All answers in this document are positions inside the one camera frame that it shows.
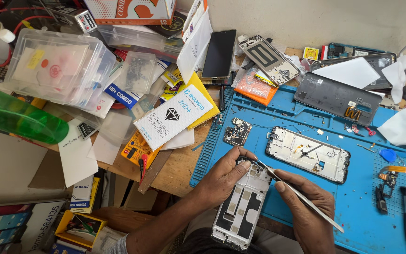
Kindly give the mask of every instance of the hand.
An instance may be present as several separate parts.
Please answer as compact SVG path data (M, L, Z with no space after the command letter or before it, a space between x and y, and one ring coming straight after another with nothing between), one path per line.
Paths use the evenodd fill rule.
M320 188L303 176L275 170L281 179L294 185L328 217L334 218L335 198L326 190ZM283 182L275 183L275 188L289 206L293 221L294 234L305 254L308 253L335 253L333 240L333 226L321 216L300 201L297 195Z
M250 168L251 162L244 161L236 165L239 156L250 159L257 157L243 147L233 147L220 158L212 169L203 177L188 196L198 200L204 210L212 209L225 201L231 194L234 185Z

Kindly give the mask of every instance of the orange box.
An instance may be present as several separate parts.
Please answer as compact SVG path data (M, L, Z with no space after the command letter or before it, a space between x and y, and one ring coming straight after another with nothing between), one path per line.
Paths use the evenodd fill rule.
M98 25L171 25L176 0L84 0Z
M60 238L64 238L66 240L72 241L74 243L80 244L80 245L84 245L86 247L89 248L93 248L93 242L85 240L81 237L78 237L74 234L70 234L65 232L65 230L67 229L67 225L68 222L73 218L73 216L77 214L95 221L99 221L101 222L100 228L98 229L98 233L97 236L95 236L95 239L98 237L98 234L101 232L101 229L104 228L107 224L107 221L105 221L102 218L98 218L95 216L90 216L84 213L78 213L78 212L71 212L70 210L65 211L64 216L62 217L62 219L60 220L59 226L56 229L56 233L54 235L59 236Z

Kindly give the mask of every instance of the finger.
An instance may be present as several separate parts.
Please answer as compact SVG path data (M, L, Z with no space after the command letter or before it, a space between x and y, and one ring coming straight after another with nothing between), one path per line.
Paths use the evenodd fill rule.
M229 184L234 186L239 179L245 176L251 164L249 160L246 160L236 165L233 170L226 175Z
M228 151L227 156L233 160L237 160L239 156L245 156L250 159L257 160L258 158L255 156L254 153L250 152L249 150L245 149L244 147L235 146L231 150Z
M275 188L286 205L289 206L292 214L298 214L302 211L302 208L304 208L303 203L300 201L294 191L289 188L289 186L281 181L278 181L275 183Z
M307 194L319 193L320 191L324 191L324 189L320 188L318 185L316 185L315 183L311 182L310 180L306 179L301 175L297 175L284 170L275 170L275 174L277 174L277 176L279 176L286 182L298 186L299 189L301 189L303 192Z

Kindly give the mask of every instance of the fingernail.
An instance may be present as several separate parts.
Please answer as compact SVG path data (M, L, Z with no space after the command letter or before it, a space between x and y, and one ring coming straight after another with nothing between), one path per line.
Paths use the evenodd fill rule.
M284 192L285 189L286 189L285 184L284 184L283 182L281 182L281 181L275 183L275 188L277 188L277 191L278 191L279 193Z
M239 165L243 166L245 168L245 170L248 170L250 168L251 164L252 164L251 161L246 160L246 161L241 162Z

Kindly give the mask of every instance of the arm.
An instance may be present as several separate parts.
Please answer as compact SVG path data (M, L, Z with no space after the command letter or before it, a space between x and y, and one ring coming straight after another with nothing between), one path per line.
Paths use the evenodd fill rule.
M250 167L249 161L236 165L240 155L256 159L253 153L242 147L231 149L187 196L148 224L128 234L128 253L159 253L191 220L225 201L236 182Z
M275 170L281 179L293 184L330 218L335 216L335 198L303 176L283 170ZM294 234L305 254L334 254L333 226L304 205L297 195L283 182L276 182L275 188L289 206L294 222Z

